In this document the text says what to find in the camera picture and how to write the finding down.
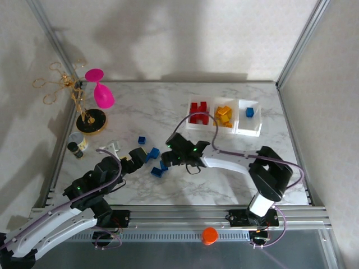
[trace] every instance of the wire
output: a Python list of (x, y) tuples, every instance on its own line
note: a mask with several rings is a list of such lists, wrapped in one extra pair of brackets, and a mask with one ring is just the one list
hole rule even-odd
[(281, 238), (284, 236), (284, 234), (285, 234), (286, 231), (287, 231), (287, 219), (286, 219), (286, 217), (285, 217), (283, 211), (280, 210), (277, 206), (273, 206), (273, 207), (274, 207), (276, 210), (278, 210), (278, 212), (279, 212), (279, 213), (282, 215), (282, 217), (283, 217), (283, 221), (284, 221), (283, 231), (282, 231), (282, 233), (280, 234), (280, 236), (279, 236), (276, 240), (274, 240), (273, 242), (271, 242), (271, 243), (269, 243), (269, 244), (266, 244), (266, 245), (258, 245), (258, 244), (254, 243), (254, 242), (251, 242), (251, 244), (254, 246), (254, 248), (255, 248), (255, 247), (266, 248), (266, 247), (270, 247), (271, 245), (274, 245), (276, 242), (278, 242), (278, 241), (281, 240)]
[(284, 164), (284, 165), (290, 165), (290, 166), (294, 166), (295, 168), (297, 168), (299, 170), (300, 173), (300, 177), (297, 181), (295, 181), (293, 184), (289, 185), (286, 189), (290, 189), (294, 186), (296, 186), (299, 182), (301, 182), (304, 179), (305, 176), (305, 172), (303, 170), (303, 168), (301, 168), (299, 165), (291, 163), (289, 161), (283, 161), (283, 160), (278, 160), (275, 158), (269, 158), (269, 157), (265, 157), (265, 156), (258, 156), (258, 155), (245, 155), (243, 153), (239, 153), (239, 152), (231, 152), (231, 151), (226, 151), (226, 150), (220, 150), (218, 149), (215, 145), (214, 145), (214, 141), (217, 138), (217, 134), (218, 134), (218, 123), (216, 121), (216, 119), (210, 115), (208, 112), (194, 112), (191, 113), (187, 116), (185, 116), (180, 122), (179, 124), (176, 126), (176, 128), (174, 129), (173, 133), (175, 133), (178, 128), (181, 126), (181, 124), (189, 117), (193, 116), (193, 115), (198, 115), (198, 114), (202, 114), (202, 115), (207, 115), (209, 117), (211, 117), (215, 123), (215, 133), (211, 142), (212, 148), (214, 150), (218, 150), (219, 153), (224, 153), (224, 154), (228, 154), (228, 155), (234, 155), (234, 156), (239, 156), (239, 157), (246, 157), (246, 158), (255, 158), (255, 159), (261, 159), (261, 160), (265, 160), (265, 161), (272, 161), (274, 163), (278, 163), (278, 164)]
[(97, 191), (101, 191), (103, 188), (106, 188), (108, 186), (110, 186), (111, 184), (115, 183), (118, 178), (121, 176), (121, 172), (122, 172), (122, 166), (121, 166), (121, 161), (115, 156), (113, 155), (111, 152), (107, 151), (107, 150), (102, 150), (102, 149), (96, 149), (97, 152), (104, 152), (108, 155), (110, 155), (112, 158), (115, 159), (115, 161), (118, 164), (118, 174), (116, 175), (116, 177), (111, 180), (110, 182), (101, 185), (98, 188), (95, 188), (91, 191), (88, 191), (66, 203), (63, 203), (62, 205), (59, 205), (57, 207), (55, 207), (54, 209), (48, 211), (46, 214), (44, 214), (43, 216), (41, 216), (40, 218), (38, 218), (37, 220), (34, 221), (34, 223), (30, 224), (28, 227), (26, 227), (21, 233), (19, 233), (17, 236), (13, 237), (12, 239), (10, 239), (7, 243), (5, 243), (4, 245), (2, 245), (0, 247), (0, 251), (3, 250), (4, 248), (7, 248), (8, 246), (10, 246), (11, 244), (14, 243), (14, 241), (16, 242), (18, 239), (22, 238), (24, 235), (27, 234), (28, 231), (33, 230), (34, 227), (38, 226), (39, 224), (42, 224), (45, 220), (47, 220), (48, 218), (50, 218), (51, 216), (55, 215), (58, 211), (64, 209), (65, 207), (70, 206), (71, 204), (73, 204), (74, 202), (83, 199), (84, 197), (93, 194)]
[(126, 181), (123, 179), (123, 181), (125, 182), (123, 185), (121, 185), (121, 186), (119, 186), (119, 187), (117, 187), (116, 189), (113, 189), (112, 191), (110, 191), (110, 193), (113, 193), (113, 192), (115, 192), (115, 191), (117, 191), (117, 190), (119, 190), (119, 189), (121, 189), (122, 187), (124, 187), (125, 185), (126, 185)]
[[(117, 241), (119, 242), (119, 245), (117, 245), (117, 246), (115, 246), (115, 247), (101, 247), (101, 249), (102, 249), (103, 251), (106, 250), (106, 249), (114, 249), (114, 248), (119, 248), (120, 246), (122, 246), (121, 238), (120, 238), (117, 234), (115, 234), (115, 233), (113, 233), (113, 232), (111, 232), (111, 231), (109, 231), (109, 230), (107, 230), (107, 229), (105, 229), (105, 228), (99, 227), (99, 226), (94, 226), (94, 227), (92, 227), (92, 229), (104, 231), (105, 233), (111, 235), (114, 239), (117, 239)], [(99, 246), (98, 246), (99, 240), (100, 240), (100, 238), (103, 237), (103, 236), (104, 236), (104, 234), (102, 234), (102, 235), (100, 235), (100, 236), (98, 236), (98, 237), (96, 238), (96, 241), (95, 241), (95, 249), (98, 249), (98, 247), (99, 247)]]

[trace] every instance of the black round base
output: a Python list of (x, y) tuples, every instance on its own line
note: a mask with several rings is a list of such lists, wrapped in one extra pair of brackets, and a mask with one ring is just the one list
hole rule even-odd
[(89, 123), (88, 116), (85, 115), (85, 121), (82, 121), (81, 115), (77, 118), (76, 127), (79, 129), (80, 132), (86, 135), (95, 135), (101, 132), (106, 124), (107, 124), (107, 117), (105, 112), (99, 109), (89, 109), (86, 111), (88, 115), (95, 119), (93, 123)]

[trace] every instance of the orange bottle cap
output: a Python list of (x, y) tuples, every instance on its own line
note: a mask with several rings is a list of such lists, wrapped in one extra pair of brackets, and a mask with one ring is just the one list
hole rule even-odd
[(215, 228), (208, 227), (202, 233), (202, 242), (205, 245), (211, 245), (218, 239), (218, 233)]

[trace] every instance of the black cable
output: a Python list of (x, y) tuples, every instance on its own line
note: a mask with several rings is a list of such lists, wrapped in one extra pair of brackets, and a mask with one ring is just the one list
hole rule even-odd
[(113, 192), (117, 191), (118, 189), (121, 189), (122, 187), (124, 187), (127, 182), (126, 182), (124, 179), (123, 179), (123, 181), (125, 182), (124, 185), (121, 185), (121, 186), (119, 186), (118, 188), (113, 189), (112, 191), (110, 191), (110, 193), (113, 193)]

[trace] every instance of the white marble surface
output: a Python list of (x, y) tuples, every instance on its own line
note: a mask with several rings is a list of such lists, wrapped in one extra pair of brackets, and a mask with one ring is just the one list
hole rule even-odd
[[(144, 148), (157, 147), (167, 151), (166, 139), (178, 122), (186, 115), (189, 94), (223, 96), (257, 100), (262, 107), (263, 127), (260, 137), (238, 134), (219, 134), (216, 144), (221, 148), (259, 150), (262, 145), (272, 147), (283, 159), (296, 162), (288, 129), (284, 120), (274, 84), (174, 84), (174, 83), (119, 83), (106, 85), (112, 89), (116, 104), (104, 110), (108, 116), (106, 129), (98, 135), (88, 136), (89, 147), (82, 160), (76, 160), (67, 151), (56, 185), (62, 193), (71, 182), (87, 171), (103, 157), (95, 149), (108, 141), (119, 140), (122, 149), (119, 156), (139, 147), (138, 136), (146, 136)], [(96, 107), (93, 100), (94, 84), (86, 87), (87, 108)], [(210, 141), (213, 132), (179, 129), (184, 137), (196, 143)], [(127, 185), (110, 194), (106, 200), (112, 205), (246, 205), (256, 193), (251, 180), (241, 174), (224, 169), (207, 168), (198, 175), (189, 175), (184, 166), (170, 167), (162, 178), (150, 174), (153, 166), (159, 166), (159, 158), (150, 160), (133, 174), (126, 175)], [(302, 184), (287, 191), (284, 205), (307, 205)]]

